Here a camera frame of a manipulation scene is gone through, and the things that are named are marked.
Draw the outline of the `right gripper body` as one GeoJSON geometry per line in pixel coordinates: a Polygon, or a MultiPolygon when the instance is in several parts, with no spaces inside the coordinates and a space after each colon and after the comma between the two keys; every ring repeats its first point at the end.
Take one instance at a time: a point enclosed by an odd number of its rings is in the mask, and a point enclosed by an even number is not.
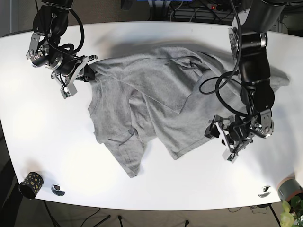
{"type": "Polygon", "coordinates": [[[64,99],[74,96],[77,89],[74,85],[76,80],[83,81],[83,69],[90,61],[97,60],[96,55],[81,56],[79,59],[70,59],[61,57],[55,60],[56,65],[51,68],[51,78],[60,86],[60,93],[64,99]]]}

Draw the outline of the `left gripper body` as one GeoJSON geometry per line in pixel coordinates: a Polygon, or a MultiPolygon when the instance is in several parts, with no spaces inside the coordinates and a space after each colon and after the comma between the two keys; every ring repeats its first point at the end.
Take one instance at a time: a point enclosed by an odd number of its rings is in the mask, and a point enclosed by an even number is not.
{"type": "Polygon", "coordinates": [[[239,152],[253,142],[254,134],[250,132],[250,118],[241,119],[239,116],[223,118],[214,116],[209,125],[215,123],[220,133],[221,143],[225,146],[223,158],[232,163],[239,156],[239,152]]]}

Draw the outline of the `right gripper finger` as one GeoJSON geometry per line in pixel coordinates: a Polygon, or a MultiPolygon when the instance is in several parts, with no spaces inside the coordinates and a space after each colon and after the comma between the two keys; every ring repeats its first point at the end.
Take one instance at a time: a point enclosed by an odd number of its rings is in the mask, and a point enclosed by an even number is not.
{"type": "Polygon", "coordinates": [[[90,82],[95,80],[95,77],[96,77],[95,71],[89,65],[86,65],[83,69],[82,80],[84,82],[90,82]]]}

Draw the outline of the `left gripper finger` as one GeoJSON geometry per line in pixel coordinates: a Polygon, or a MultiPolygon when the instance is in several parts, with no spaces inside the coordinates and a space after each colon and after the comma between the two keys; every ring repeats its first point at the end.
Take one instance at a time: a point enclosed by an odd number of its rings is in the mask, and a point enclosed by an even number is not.
{"type": "Polygon", "coordinates": [[[215,123],[211,123],[205,130],[205,137],[211,139],[213,137],[219,138],[220,133],[217,129],[217,126],[215,123]]]}

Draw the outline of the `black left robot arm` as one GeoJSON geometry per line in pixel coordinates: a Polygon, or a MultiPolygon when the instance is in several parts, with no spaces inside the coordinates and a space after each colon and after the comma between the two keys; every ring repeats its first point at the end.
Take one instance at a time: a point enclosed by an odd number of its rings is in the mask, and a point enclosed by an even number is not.
{"type": "Polygon", "coordinates": [[[223,157],[234,162],[238,153],[253,142],[254,136],[267,138],[274,131],[272,110],[275,94],[270,86],[270,66],[267,59],[267,31],[274,25],[286,5],[285,0],[254,0],[249,7],[235,13],[235,26],[229,29],[231,51],[236,64],[233,71],[215,77],[213,93],[233,116],[215,115],[205,130],[209,139],[222,138],[226,147],[223,157]],[[246,107],[241,113],[221,97],[220,89],[228,82],[236,82],[239,75],[240,97],[246,107]]]}

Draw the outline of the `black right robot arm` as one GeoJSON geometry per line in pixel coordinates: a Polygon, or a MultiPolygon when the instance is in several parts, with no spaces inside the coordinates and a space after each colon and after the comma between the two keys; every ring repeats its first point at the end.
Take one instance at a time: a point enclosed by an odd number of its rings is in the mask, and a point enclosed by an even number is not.
{"type": "Polygon", "coordinates": [[[96,60],[96,55],[77,56],[85,40],[84,27],[79,16],[72,9],[71,0],[44,0],[37,7],[33,21],[33,34],[27,60],[35,68],[46,67],[51,70],[51,77],[61,86],[63,98],[69,98],[77,93],[74,81],[90,82],[95,79],[95,73],[89,62],[96,60]],[[72,14],[80,27],[80,44],[60,45],[61,37],[68,27],[68,15],[72,14]]]}

